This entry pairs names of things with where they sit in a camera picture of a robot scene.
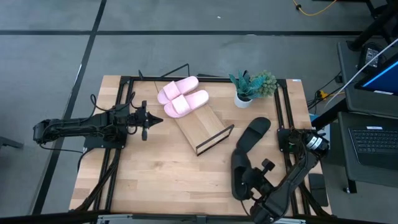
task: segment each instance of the wooden board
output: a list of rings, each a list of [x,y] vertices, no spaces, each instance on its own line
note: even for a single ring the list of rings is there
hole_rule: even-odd
[[[110,108],[114,104],[119,79],[119,76],[104,76],[98,95],[100,107]],[[121,153],[112,212],[245,215],[240,202],[231,195],[230,157],[243,131],[259,116],[270,119],[271,127],[248,157],[256,167],[261,167],[265,158],[271,160],[275,168],[266,177],[274,185],[282,180],[285,164],[277,143],[278,121],[273,97],[256,99],[250,108],[240,109],[233,102],[235,90],[232,83],[200,83],[198,90],[209,93],[208,105],[215,115],[225,127],[234,124],[235,128],[217,147],[197,157],[176,121],[168,118],[163,106],[157,102],[157,85],[160,83],[134,82],[134,104],[140,105],[142,100],[147,100],[148,111],[163,118],[164,122],[150,128],[147,141],[141,141],[140,134],[128,137]],[[301,82],[287,80],[287,86],[296,127],[311,128]],[[82,159],[70,208],[79,206],[93,190],[103,154],[103,149],[95,149]],[[312,172],[321,173],[320,165]],[[297,195],[297,201],[301,203],[300,195]],[[244,204],[249,209],[253,201]]]
[[[156,82],[157,91],[159,92],[163,89],[166,84],[168,83]],[[211,141],[203,144],[225,129],[223,123],[214,114],[209,104],[205,104],[182,118],[175,119],[175,122],[180,127],[182,133],[184,133],[195,154],[204,152],[210,146],[216,144],[219,140],[228,135],[228,131],[224,132]]]

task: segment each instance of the pink slide sandal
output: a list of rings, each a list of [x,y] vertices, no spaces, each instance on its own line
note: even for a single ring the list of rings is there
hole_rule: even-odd
[[[199,80],[197,77],[188,77],[177,82],[172,81],[159,91],[157,101],[159,101],[160,104],[165,105],[179,95],[186,94],[194,90],[198,87],[198,84]]]
[[[209,94],[205,90],[199,90],[191,95],[180,95],[164,106],[164,111],[172,118],[182,118],[191,111],[205,105],[209,100]]]

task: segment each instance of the wooden tabletop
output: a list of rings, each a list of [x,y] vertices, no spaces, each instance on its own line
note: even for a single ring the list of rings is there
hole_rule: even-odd
[[[98,95],[99,107],[110,108],[114,105],[119,81],[120,76],[104,76]],[[225,127],[234,124],[235,128],[227,139],[196,156],[176,121],[169,118],[163,106],[157,102],[158,90],[165,84],[167,83],[134,82],[134,105],[141,105],[142,100],[147,100],[147,110],[164,121],[148,130],[147,141],[141,140],[141,134],[128,136],[126,147],[121,153],[111,211],[245,215],[240,202],[231,194],[230,157],[239,137],[254,118],[268,118],[271,128],[249,151],[252,166],[261,168],[265,158],[271,160],[275,168],[266,177],[273,185],[277,185],[285,175],[283,155],[277,143],[279,124],[274,97],[255,99],[249,108],[239,109],[234,105],[235,87],[232,83],[201,82],[197,90],[209,93],[208,104],[211,109]],[[287,87],[296,128],[311,128],[301,81],[287,80]],[[285,112],[282,90],[280,98],[282,111]],[[82,159],[70,203],[71,209],[79,206],[97,184],[103,155],[104,149],[94,149]],[[321,172],[320,164],[311,171]],[[104,208],[107,189],[108,186],[105,186],[100,208]],[[302,213],[298,190],[296,195]],[[253,201],[248,200],[244,204],[249,209]]]

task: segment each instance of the white cable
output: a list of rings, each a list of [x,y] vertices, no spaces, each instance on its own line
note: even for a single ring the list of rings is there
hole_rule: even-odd
[[[370,60],[366,65],[364,65],[361,69],[359,69],[359,71],[354,75],[353,78],[351,78],[325,105],[325,107],[328,106],[328,104],[334,99],[336,98],[336,96],[338,96],[338,94],[343,91],[353,80],[355,77],[357,77],[357,75],[359,75],[362,70],[364,70],[374,59],[378,58],[378,56],[380,56],[381,54],[383,54],[383,52],[385,52],[388,48],[390,48],[391,46],[394,45],[394,43],[396,43],[398,41],[398,39],[396,39],[395,41],[393,41],[393,43],[391,43],[390,45],[388,45],[385,49],[383,49],[382,51],[380,51],[380,53],[378,53],[376,56],[374,56],[374,58],[372,58],[372,60]]]

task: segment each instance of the potted plant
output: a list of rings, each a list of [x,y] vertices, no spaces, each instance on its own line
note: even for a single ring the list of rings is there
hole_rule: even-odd
[[[271,96],[276,89],[276,78],[270,72],[263,71],[250,77],[248,71],[238,72],[238,80],[231,74],[229,78],[235,84],[234,102],[238,108],[247,108],[253,99]]]

